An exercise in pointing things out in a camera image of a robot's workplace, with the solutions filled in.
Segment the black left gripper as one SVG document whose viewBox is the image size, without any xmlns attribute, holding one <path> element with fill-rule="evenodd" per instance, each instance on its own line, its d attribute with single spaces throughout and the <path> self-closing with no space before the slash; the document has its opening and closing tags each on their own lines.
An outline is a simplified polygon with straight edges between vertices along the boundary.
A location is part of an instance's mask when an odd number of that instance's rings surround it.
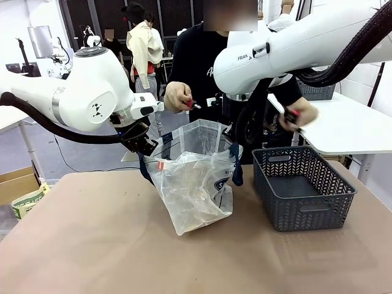
<svg viewBox="0 0 392 294">
<path fill-rule="evenodd" d="M 144 122 L 135 122 L 121 133 L 121 143 L 131 152 L 150 156 L 158 142 L 149 138 L 149 126 Z"/>
</svg>

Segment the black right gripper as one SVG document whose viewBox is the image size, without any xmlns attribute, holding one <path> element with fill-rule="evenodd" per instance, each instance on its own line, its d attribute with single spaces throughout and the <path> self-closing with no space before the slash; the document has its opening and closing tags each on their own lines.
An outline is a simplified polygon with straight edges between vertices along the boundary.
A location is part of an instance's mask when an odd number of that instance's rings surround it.
<svg viewBox="0 0 392 294">
<path fill-rule="evenodd" d="M 222 114 L 224 116 L 224 124 L 231 126 L 231 129 L 228 132 L 229 137 L 236 137 L 235 135 L 236 122 L 244 107 L 245 107 L 245 101 L 224 99 Z"/>
</svg>

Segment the black red small tool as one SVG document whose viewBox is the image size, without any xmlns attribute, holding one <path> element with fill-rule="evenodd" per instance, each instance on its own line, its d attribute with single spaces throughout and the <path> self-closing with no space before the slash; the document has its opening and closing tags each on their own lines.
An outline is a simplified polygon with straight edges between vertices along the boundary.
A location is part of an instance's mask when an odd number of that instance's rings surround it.
<svg viewBox="0 0 392 294">
<path fill-rule="evenodd" d="M 284 111 L 285 122 L 287 124 L 290 123 L 290 124 L 295 125 L 297 127 L 296 132 L 301 134 L 301 133 L 303 133 L 303 129 L 298 127 L 298 124 L 297 124 L 298 117 L 299 117 L 299 113 L 297 111 L 290 110 L 288 108 L 285 109 L 285 111 Z"/>
</svg>

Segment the translucent white shopping bag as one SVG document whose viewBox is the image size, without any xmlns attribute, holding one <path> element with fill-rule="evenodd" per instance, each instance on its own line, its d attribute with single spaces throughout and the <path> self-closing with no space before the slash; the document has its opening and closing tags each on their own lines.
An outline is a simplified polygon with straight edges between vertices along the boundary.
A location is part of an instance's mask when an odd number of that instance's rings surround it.
<svg viewBox="0 0 392 294">
<path fill-rule="evenodd" d="M 160 137 L 140 171 L 157 190 L 176 234 L 205 227 L 233 212 L 232 181 L 243 185 L 243 147 L 232 127 L 198 119 Z"/>
</svg>

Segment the grey plastic basket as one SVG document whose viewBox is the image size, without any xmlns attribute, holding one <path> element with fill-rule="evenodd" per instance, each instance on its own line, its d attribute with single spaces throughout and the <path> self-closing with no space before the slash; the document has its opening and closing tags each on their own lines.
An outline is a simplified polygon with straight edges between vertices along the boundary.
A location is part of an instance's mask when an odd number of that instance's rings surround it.
<svg viewBox="0 0 392 294">
<path fill-rule="evenodd" d="M 300 87 L 303 97 L 308 101 L 331 100 L 336 86 L 335 84 L 333 84 L 331 86 L 316 88 L 304 84 L 299 79 L 297 79 L 297 84 Z"/>
<path fill-rule="evenodd" d="M 254 184 L 278 232 L 344 226 L 356 189 L 309 146 L 255 149 Z"/>
</svg>

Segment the person's left forearm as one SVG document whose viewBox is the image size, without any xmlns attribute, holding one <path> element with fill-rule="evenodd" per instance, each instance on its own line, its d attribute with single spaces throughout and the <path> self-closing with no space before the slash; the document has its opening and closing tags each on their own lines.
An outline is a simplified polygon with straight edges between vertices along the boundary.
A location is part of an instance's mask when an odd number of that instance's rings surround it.
<svg viewBox="0 0 392 294">
<path fill-rule="evenodd" d="M 302 111 L 309 106 L 309 102 L 304 98 L 300 97 L 294 103 L 287 106 L 287 108 L 295 111 Z"/>
</svg>

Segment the person's right hand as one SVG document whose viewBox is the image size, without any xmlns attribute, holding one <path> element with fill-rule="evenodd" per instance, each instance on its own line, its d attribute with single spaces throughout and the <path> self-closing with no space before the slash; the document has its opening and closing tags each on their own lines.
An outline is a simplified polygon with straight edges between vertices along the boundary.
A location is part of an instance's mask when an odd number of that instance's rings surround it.
<svg viewBox="0 0 392 294">
<path fill-rule="evenodd" d="M 182 82 L 172 81 L 166 87 L 164 95 L 165 108 L 173 113 L 189 111 L 188 102 L 192 100 L 190 87 Z"/>
</svg>

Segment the person's left hand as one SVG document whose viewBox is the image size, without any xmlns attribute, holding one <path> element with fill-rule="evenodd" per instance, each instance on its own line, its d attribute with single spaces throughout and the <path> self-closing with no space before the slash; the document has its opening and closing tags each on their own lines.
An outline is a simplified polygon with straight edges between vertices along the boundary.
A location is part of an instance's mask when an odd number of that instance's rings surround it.
<svg viewBox="0 0 392 294">
<path fill-rule="evenodd" d="M 283 113 L 279 115 L 280 125 L 287 131 L 297 132 L 303 126 L 313 122 L 319 114 L 319 111 L 312 105 L 295 106 L 290 105 L 286 107 L 289 113 L 297 113 L 295 122 L 290 122 Z"/>
</svg>

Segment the person in black T-shirt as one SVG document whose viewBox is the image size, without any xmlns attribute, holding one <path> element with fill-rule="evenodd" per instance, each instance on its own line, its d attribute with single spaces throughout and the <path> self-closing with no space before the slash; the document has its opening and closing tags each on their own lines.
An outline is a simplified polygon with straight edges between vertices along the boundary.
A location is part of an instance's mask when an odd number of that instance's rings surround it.
<svg viewBox="0 0 392 294">
<path fill-rule="evenodd" d="M 227 42 L 227 32 L 206 31 L 203 23 L 185 30 L 176 39 L 169 82 L 187 84 L 192 100 L 202 107 L 188 111 L 190 122 L 205 119 L 224 124 L 222 107 L 207 107 L 206 100 L 220 93 L 214 81 L 213 64 L 218 54 L 227 47 Z M 289 75 L 283 83 L 273 86 L 271 92 L 284 107 L 303 97 L 296 78 Z"/>
</svg>

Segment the mannequin cream jacket grey pants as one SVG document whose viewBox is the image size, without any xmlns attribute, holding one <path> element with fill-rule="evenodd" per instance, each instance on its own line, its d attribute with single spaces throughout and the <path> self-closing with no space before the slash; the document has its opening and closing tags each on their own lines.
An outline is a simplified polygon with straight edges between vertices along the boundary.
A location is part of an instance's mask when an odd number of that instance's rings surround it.
<svg viewBox="0 0 392 294">
<path fill-rule="evenodd" d="M 159 33 L 152 28 L 154 17 L 135 1 L 129 1 L 121 12 L 132 25 L 126 38 L 132 53 L 130 79 L 137 93 L 150 92 L 157 99 L 156 68 L 163 57 L 163 46 Z"/>
</svg>

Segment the background person in black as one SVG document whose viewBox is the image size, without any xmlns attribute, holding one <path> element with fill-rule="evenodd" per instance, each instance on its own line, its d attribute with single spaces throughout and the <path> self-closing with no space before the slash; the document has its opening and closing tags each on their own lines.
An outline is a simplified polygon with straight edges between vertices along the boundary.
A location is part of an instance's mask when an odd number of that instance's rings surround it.
<svg viewBox="0 0 392 294">
<path fill-rule="evenodd" d="M 105 28 L 104 41 L 102 43 L 102 46 L 111 50 L 118 58 L 121 65 L 122 66 L 124 65 L 123 54 L 121 51 L 121 44 L 120 44 L 119 40 L 115 38 L 114 29 Z"/>
</svg>

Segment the white side table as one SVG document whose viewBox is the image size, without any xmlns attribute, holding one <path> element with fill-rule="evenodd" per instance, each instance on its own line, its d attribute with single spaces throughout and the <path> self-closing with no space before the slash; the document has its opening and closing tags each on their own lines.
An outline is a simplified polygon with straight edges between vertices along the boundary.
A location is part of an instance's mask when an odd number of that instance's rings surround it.
<svg viewBox="0 0 392 294">
<path fill-rule="evenodd" d="M 310 104 L 318 117 L 303 127 L 301 136 L 323 155 L 362 155 L 358 180 L 366 184 L 374 156 L 392 153 L 392 117 L 337 92 Z"/>
</svg>

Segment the green printed paper sack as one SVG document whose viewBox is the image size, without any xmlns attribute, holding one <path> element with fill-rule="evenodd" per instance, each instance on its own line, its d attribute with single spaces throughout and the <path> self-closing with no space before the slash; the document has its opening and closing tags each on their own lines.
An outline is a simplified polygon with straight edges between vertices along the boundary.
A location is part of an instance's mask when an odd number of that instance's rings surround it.
<svg viewBox="0 0 392 294">
<path fill-rule="evenodd" d="M 13 212 L 18 220 L 27 215 L 32 208 L 49 192 L 50 187 L 43 183 L 37 190 L 25 194 L 11 202 Z"/>
</svg>

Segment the brown cardboard box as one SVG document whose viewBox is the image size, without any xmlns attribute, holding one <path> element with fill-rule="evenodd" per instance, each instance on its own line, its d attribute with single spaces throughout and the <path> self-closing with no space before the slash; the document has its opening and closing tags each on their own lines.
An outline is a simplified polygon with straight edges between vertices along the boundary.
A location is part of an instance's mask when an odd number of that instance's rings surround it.
<svg viewBox="0 0 392 294">
<path fill-rule="evenodd" d="M 0 206 L 40 187 L 39 178 L 34 165 L 0 175 Z"/>
</svg>

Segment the grey standing board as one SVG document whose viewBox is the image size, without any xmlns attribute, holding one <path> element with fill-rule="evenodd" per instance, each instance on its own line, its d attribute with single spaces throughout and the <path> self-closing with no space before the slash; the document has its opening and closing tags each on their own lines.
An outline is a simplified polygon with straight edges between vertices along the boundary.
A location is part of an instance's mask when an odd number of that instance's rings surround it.
<svg viewBox="0 0 392 294">
<path fill-rule="evenodd" d="M 29 37 L 37 59 L 53 56 L 52 36 L 49 26 L 28 27 Z"/>
</svg>

